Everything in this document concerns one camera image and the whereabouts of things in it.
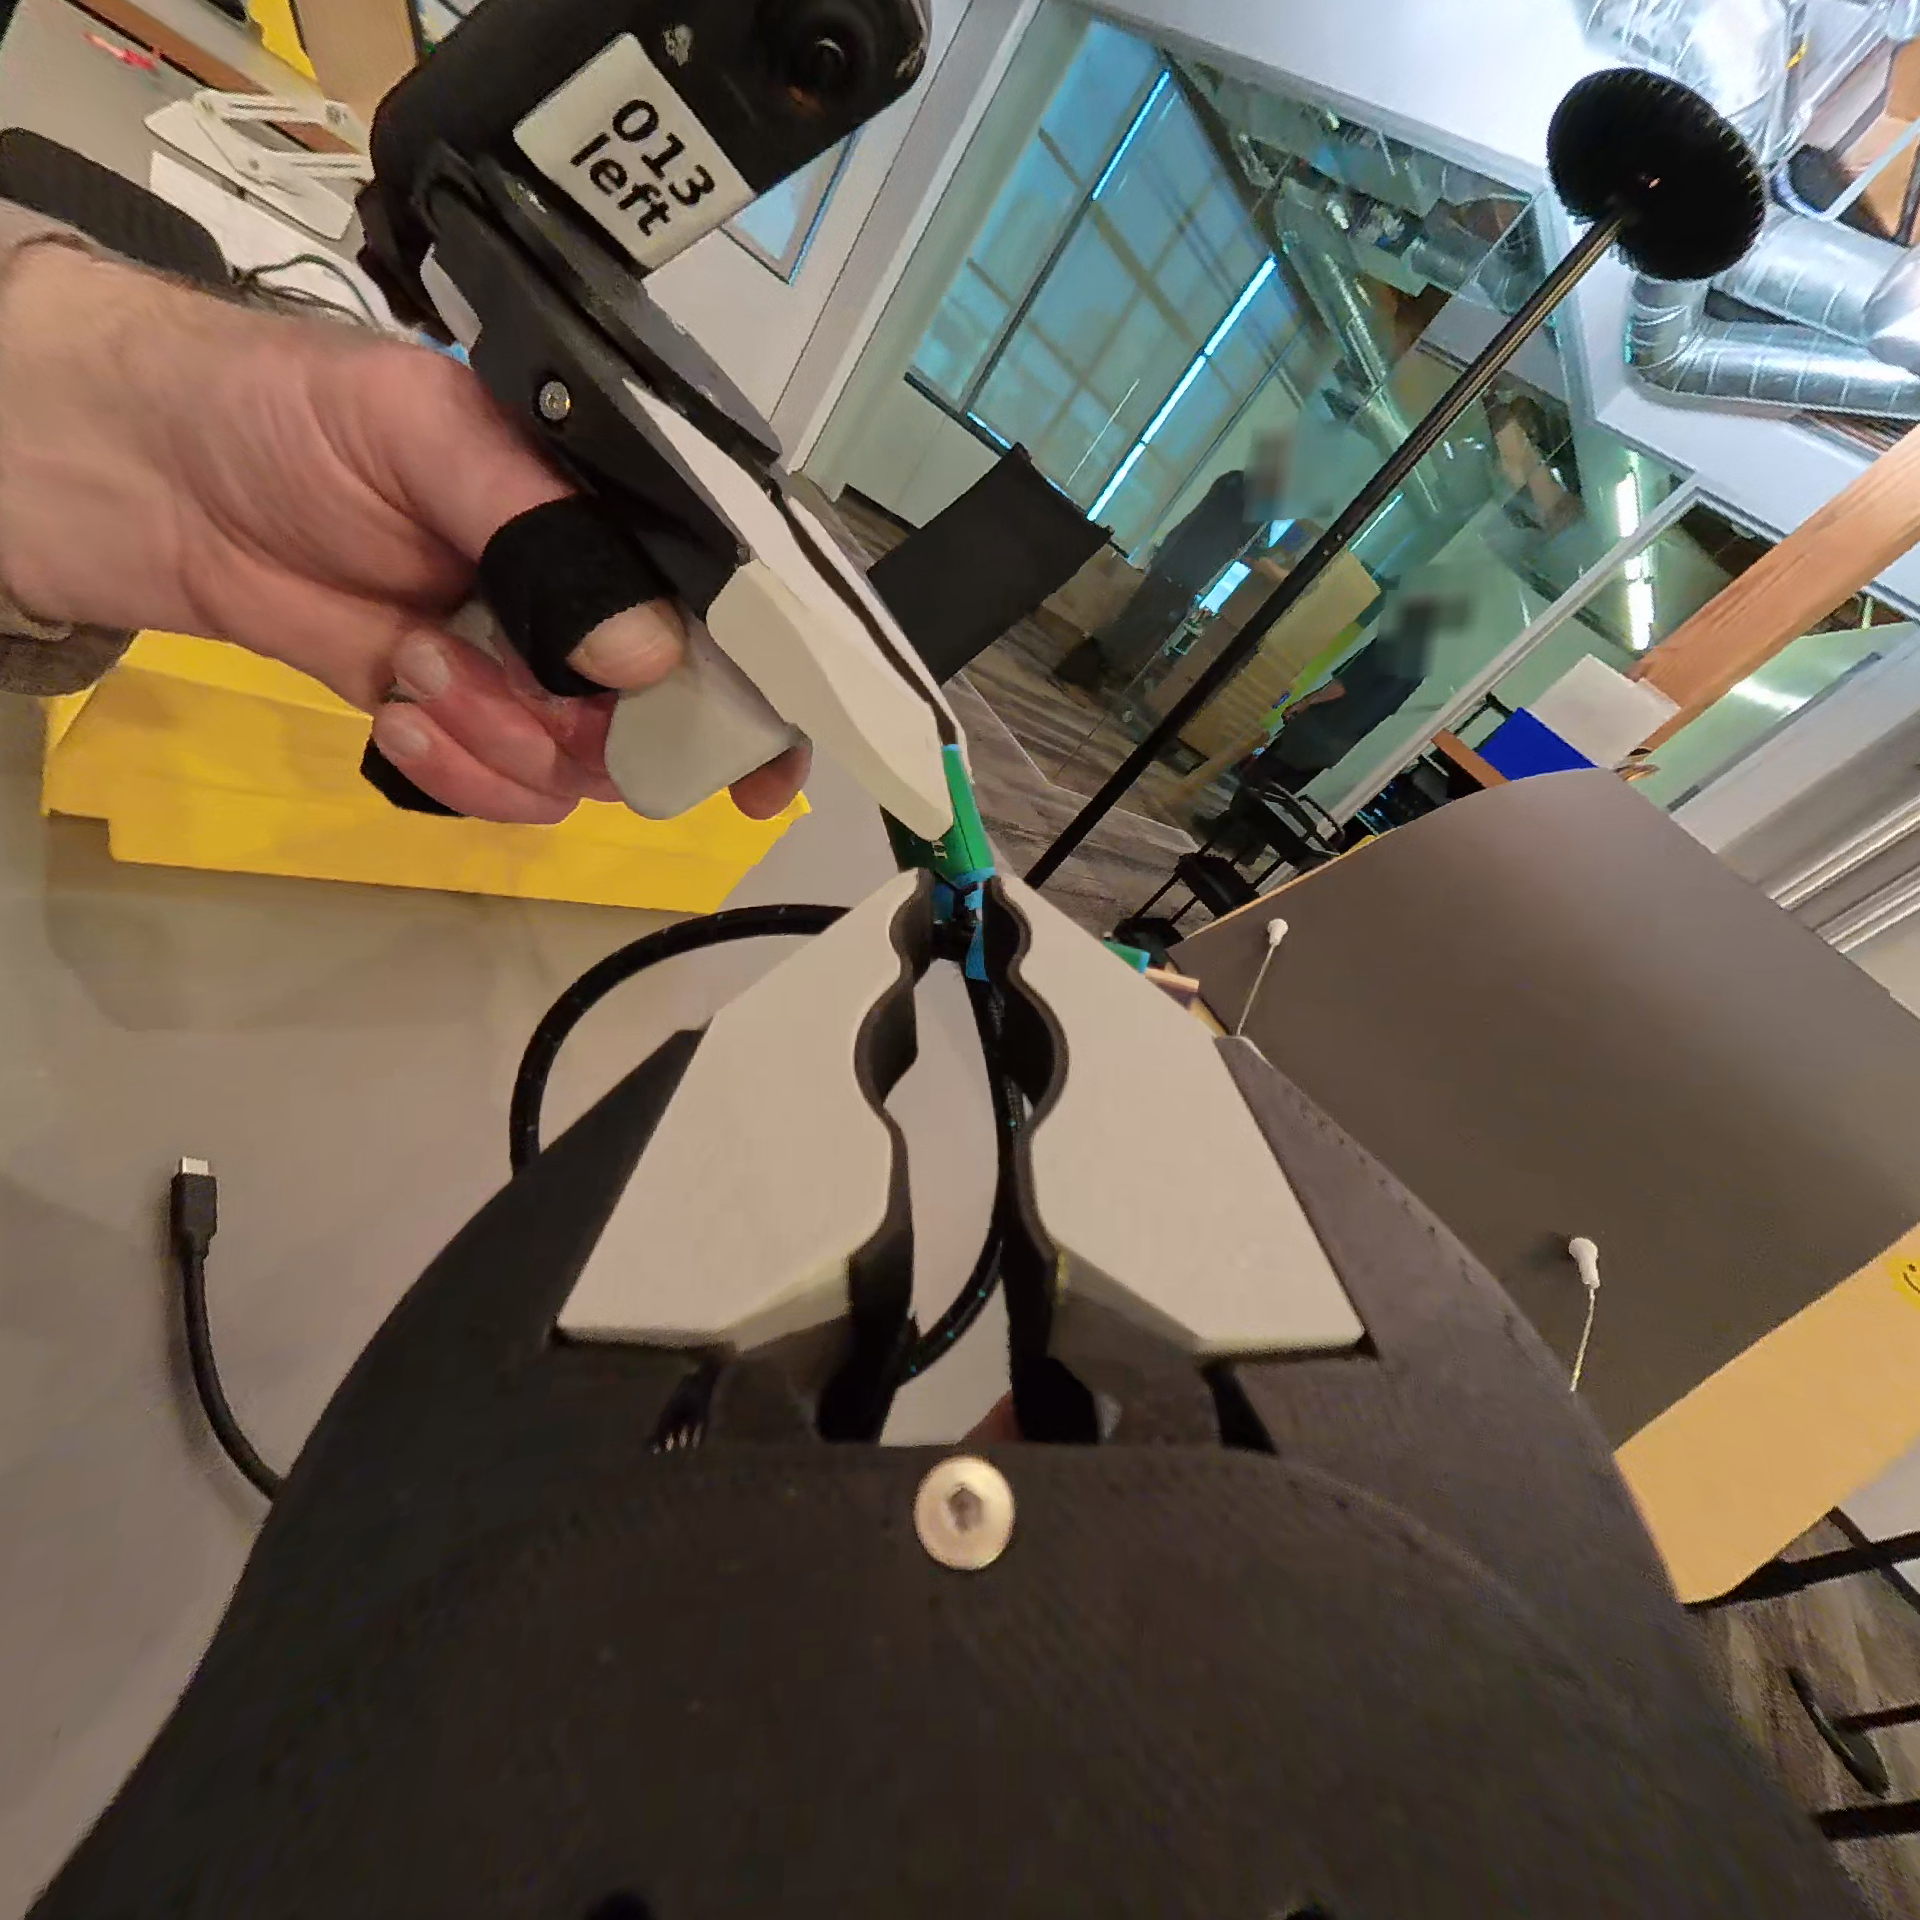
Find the white laptop stand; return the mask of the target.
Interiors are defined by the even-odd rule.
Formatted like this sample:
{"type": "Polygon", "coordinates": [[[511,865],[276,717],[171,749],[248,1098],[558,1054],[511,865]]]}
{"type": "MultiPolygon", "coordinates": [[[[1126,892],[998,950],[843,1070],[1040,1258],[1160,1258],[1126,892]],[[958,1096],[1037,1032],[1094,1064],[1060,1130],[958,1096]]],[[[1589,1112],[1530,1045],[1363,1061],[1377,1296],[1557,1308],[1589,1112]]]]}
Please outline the white laptop stand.
{"type": "MultiPolygon", "coordinates": [[[[1284,920],[1284,915],[1270,913],[1266,918],[1261,924],[1261,949],[1259,949],[1259,957],[1256,961],[1256,970],[1252,973],[1250,984],[1242,991],[1242,1000],[1236,1009],[1236,1018],[1229,1027],[1229,1034],[1233,1038],[1242,1038],[1247,1034],[1247,1025],[1252,1018],[1252,1013],[1261,995],[1266,970],[1272,970],[1274,959],[1277,952],[1282,950],[1286,936],[1288,936],[1288,924],[1284,920]]],[[[1600,1248],[1594,1237],[1591,1235],[1569,1237],[1566,1241],[1566,1255],[1578,1276],[1583,1296],[1582,1326],[1569,1367],[1569,1396],[1576,1396],[1582,1387],[1589,1364],[1589,1353],[1592,1347],[1603,1280],[1600,1266],[1600,1248]]]]}
{"type": "Polygon", "coordinates": [[[152,111],[146,131],[239,183],[305,188],[372,179],[369,131],[347,103],[201,86],[152,111]]]}

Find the blue plastic bin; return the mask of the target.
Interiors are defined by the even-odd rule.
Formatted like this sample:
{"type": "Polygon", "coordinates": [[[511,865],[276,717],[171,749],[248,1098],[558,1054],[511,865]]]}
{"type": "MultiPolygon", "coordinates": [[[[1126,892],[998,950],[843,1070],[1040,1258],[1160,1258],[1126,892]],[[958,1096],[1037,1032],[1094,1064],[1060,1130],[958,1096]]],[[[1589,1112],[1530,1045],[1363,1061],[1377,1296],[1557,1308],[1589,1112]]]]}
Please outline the blue plastic bin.
{"type": "Polygon", "coordinates": [[[1498,779],[1560,776],[1562,770],[1589,770],[1601,765],[1600,760],[1578,749],[1528,708],[1509,712],[1475,745],[1475,754],[1498,779]]]}

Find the yellow plastic bin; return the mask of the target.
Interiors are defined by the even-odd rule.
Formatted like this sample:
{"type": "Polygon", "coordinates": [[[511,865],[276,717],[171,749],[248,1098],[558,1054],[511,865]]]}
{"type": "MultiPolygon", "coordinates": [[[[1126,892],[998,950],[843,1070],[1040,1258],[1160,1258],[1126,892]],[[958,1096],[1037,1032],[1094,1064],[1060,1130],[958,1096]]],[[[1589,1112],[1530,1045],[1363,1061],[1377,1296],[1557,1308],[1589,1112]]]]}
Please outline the yellow plastic bin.
{"type": "Polygon", "coordinates": [[[809,813],[725,795],[670,822],[581,802],[559,826],[410,811],[362,776],[369,719],[235,646],[144,632],[107,678],[50,696],[39,808],[105,822],[119,861],[474,899],[705,913],[809,813]]]}

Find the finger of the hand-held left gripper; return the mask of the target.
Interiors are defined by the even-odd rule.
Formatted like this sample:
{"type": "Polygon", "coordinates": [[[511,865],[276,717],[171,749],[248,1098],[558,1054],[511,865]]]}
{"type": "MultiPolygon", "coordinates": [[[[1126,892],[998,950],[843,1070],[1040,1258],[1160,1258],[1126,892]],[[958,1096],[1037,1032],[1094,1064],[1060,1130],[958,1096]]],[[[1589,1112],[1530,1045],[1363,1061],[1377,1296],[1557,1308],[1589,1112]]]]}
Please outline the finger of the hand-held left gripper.
{"type": "Polygon", "coordinates": [[[750,557],[686,617],[673,672],[616,705],[616,790],[670,819],[802,744],[924,840],[957,820],[939,687],[816,516],[755,507],[750,557]]]}
{"type": "Polygon", "coordinates": [[[942,779],[953,713],[905,635],[777,466],[636,373],[629,535],[679,601],[684,653],[616,706],[620,779],[743,779],[819,745],[857,779],[942,779]]]}

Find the wooden board with black surface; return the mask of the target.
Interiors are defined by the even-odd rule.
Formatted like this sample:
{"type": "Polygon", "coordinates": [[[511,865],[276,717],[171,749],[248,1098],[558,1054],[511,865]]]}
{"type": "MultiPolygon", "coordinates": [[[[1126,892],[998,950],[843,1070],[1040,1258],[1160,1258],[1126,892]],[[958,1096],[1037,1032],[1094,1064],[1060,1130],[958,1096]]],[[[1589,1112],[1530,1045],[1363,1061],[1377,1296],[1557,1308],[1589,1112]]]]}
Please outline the wooden board with black surface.
{"type": "Polygon", "coordinates": [[[1762,1568],[1917,1444],[1917,1018],[1616,776],[1395,827],[1176,949],[1569,1367],[1678,1593],[1762,1568]]]}

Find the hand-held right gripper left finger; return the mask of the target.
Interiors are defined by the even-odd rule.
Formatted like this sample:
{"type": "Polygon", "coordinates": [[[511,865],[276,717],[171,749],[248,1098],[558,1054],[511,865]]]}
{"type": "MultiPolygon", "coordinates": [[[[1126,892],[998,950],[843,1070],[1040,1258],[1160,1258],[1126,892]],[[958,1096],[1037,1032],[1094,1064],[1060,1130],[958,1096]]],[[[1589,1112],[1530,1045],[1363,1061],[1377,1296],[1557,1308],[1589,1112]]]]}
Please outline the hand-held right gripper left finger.
{"type": "Polygon", "coordinates": [[[844,1333],[889,1353],[914,1234],[887,1093],[917,1052],[924,884],[885,884],[707,1023],[558,1328],[745,1355],[844,1333]]]}

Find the wooden ceiling beam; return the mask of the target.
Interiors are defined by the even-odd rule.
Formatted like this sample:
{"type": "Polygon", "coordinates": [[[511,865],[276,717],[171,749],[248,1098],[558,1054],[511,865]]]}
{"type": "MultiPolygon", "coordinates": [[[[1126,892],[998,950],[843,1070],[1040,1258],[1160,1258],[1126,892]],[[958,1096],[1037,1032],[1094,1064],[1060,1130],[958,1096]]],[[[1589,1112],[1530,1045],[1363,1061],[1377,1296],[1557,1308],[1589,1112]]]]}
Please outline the wooden ceiling beam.
{"type": "Polygon", "coordinates": [[[1639,665],[1671,706],[1630,754],[1657,749],[1918,542],[1918,428],[1884,448],[1639,665]]]}

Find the braided hdmi cable green plug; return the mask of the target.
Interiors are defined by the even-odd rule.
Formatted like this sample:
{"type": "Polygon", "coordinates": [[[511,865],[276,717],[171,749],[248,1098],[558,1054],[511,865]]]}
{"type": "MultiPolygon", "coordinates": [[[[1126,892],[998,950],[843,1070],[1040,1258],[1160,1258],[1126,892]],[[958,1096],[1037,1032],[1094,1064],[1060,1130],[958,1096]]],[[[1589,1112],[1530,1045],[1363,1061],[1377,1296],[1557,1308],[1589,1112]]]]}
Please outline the braided hdmi cable green plug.
{"type": "MultiPolygon", "coordinates": [[[[996,876],[996,856],[987,845],[978,801],[971,794],[962,753],[949,745],[949,792],[957,820],[949,835],[924,840],[910,827],[891,822],[900,851],[900,879],[885,884],[924,884],[924,973],[951,961],[965,975],[971,991],[974,1032],[981,1050],[990,1098],[996,1102],[996,1194],[981,1253],[983,1285],[1010,1283],[1006,1241],[1012,1226],[1014,1150],[1021,1139],[1021,1091],[999,1061],[999,1004],[990,979],[990,888],[1008,884],[996,876]]],[[[559,1419],[566,1397],[613,1394],[631,1397],[634,1410],[650,1410],[672,1437],[686,1426],[697,1431],[714,1424],[709,1412],[721,1385],[768,1397],[777,1435],[809,1429],[828,1438],[869,1442],[880,1433],[900,1385],[932,1364],[941,1349],[935,1335],[917,1331],[910,1305],[900,1344],[884,1353],[878,1344],[844,1333],[791,1337],[745,1355],[723,1351],[668,1351],[616,1342],[584,1342],[558,1328],[559,1312],[575,1283],[581,1266],[599,1244],[613,1207],[654,1128],[691,1061],[705,1027],[682,1032],[645,1061],[645,1068],[577,1121],[590,1130],[593,1153],[561,1139],[542,1153],[515,1155],[510,1194],[527,1203],[526,1225],[501,1235],[506,1251],[531,1257],[517,1276],[550,1280],[552,1308],[540,1331],[526,1335],[517,1356],[517,1385],[559,1419]]],[[[1179,1358],[1138,1339],[1117,1339],[1097,1349],[1079,1367],[1047,1358],[1035,1328],[1010,1303],[1012,1385],[1015,1431],[1053,1444],[1192,1444],[1213,1429],[1211,1397],[1202,1362],[1179,1358]]]]}

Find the black pole with round base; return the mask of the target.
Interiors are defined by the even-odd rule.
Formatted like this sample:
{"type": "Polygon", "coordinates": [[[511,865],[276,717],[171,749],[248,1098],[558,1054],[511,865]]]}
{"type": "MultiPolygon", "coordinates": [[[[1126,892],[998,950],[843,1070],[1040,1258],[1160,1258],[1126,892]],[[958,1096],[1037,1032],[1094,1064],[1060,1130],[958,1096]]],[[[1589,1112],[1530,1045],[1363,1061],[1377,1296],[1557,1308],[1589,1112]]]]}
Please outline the black pole with round base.
{"type": "Polygon", "coordinates": [[[1619,252],[1644,272],[1673,266],[1715,275],[1737,265],[1762,234],[1767,206],[1762,165],[1737,126],[1676,78],[1632,67],[1589,74],[1553,111],[1546,145],[1553,193],[1567,215],[1583,224],[1582,234],[1466,363],[1286,580],[1266,592],[1234,639],[1028,867],[1024,881],[1030,886],[1044,886],[1069,861],[1183,724],[1259,649],[1266,630],[1320,585],[1352,541],[1405,489],[1468,407],[1486,393],[1600,259],[1619,252]]]}

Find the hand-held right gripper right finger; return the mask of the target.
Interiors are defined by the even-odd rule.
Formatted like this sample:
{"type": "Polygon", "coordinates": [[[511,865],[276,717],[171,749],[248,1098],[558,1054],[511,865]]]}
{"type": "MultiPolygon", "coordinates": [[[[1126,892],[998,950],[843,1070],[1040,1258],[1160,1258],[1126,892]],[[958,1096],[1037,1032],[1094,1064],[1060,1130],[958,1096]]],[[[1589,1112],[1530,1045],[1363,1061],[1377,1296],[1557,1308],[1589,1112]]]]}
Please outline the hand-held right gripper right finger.
{"type": "Polygon", "coordinates": [[[1363,1323],[1202,1020],[1024,884],[990,888],[996,1050],[1021,1091],[1010,1301],[1079,1367],[1347,1353],[1363,1323]]]}

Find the silver ventilation ducts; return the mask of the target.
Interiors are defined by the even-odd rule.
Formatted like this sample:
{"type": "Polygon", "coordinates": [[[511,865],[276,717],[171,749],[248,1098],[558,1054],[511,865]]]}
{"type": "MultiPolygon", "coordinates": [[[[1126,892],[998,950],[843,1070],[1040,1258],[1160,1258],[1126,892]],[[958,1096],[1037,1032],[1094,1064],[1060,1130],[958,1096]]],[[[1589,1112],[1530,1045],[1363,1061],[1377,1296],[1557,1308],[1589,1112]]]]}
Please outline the silver ventilation ducts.
{"type": "Polygon", "coordinates": [[[1623,357],[1689,404],[1913,425],[1917,3],[1582,3],[1582,35],[1692,86],[1747,142],[1763,222],[1730,268],[1640,272],[1623,357]]]}

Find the person's left hand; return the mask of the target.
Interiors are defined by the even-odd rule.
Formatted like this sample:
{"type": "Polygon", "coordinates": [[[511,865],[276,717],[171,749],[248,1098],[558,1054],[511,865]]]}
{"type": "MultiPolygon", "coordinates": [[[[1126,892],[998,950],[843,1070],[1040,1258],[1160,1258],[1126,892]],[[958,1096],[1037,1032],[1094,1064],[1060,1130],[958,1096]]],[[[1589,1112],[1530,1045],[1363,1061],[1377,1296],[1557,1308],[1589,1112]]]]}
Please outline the person's left hand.
{"type": "Polygon", "coordinates": [[[372,715],[429,801],[492,822],[616,802],[618,692],[673,672],[664,598],[558,623],[552,692],[451,628],[510,523],[583,532],[572,485],[454,361],[280,316],[34,238],[4,266],[4,635],[54,653],[168,630],[232,642],[372,715]]]}

